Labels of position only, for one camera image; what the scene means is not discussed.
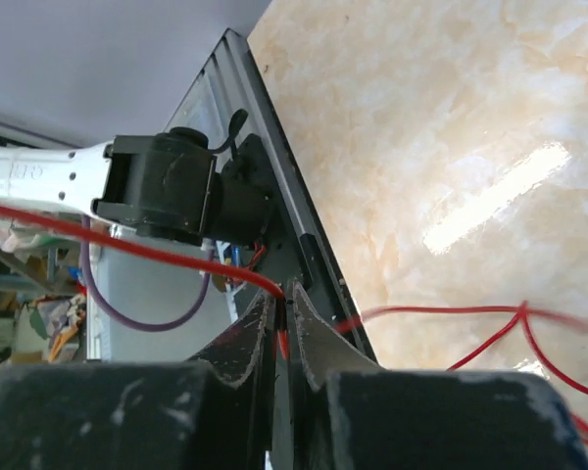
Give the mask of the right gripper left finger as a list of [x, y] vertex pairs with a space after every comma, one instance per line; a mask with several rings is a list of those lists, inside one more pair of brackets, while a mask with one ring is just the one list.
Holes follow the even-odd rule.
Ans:
[[0, 469], [261, 469], [275, 301], [181, 362], [0, 366]]

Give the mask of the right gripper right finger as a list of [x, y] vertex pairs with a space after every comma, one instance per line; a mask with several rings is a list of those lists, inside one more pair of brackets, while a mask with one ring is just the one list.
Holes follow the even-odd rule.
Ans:
[[286, 291], [297, 469], [588, 469], [563, 398], [511, 371], [391, 371]]

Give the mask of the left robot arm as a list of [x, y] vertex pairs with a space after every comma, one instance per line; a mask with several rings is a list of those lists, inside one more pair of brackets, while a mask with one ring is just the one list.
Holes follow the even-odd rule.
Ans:
[[185, 127], [81, 149], [0, 146], [0, 206], [86, 215], [141, 236], [251, 245], [268, 223], [262, 189], [217, 170], [217, 150]]

